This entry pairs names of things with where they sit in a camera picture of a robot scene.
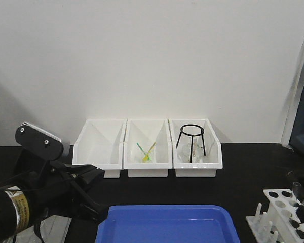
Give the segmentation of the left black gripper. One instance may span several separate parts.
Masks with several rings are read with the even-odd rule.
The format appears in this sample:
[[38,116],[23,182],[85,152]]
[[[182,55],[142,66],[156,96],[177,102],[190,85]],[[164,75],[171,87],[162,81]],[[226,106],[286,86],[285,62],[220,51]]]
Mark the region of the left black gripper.
[[52,161],[40,171],[20,173],[15,185],[28,200],[32,223],[52,215],[101,223],[107,217],[108,205],[96,202],[88,192],[103,180],[104,173],[93,165]]

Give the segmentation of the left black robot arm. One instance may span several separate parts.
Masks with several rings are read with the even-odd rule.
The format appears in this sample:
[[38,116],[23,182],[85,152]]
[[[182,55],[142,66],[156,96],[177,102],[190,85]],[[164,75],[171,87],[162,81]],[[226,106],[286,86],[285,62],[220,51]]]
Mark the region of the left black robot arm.
[[6,180],[0,186],[0,242],[30,227],[43,242],[40,224],[53,215],[102,222],[108,206],[95,202],[88,191],[104,174],[93,165],[48,161],[39,171]]

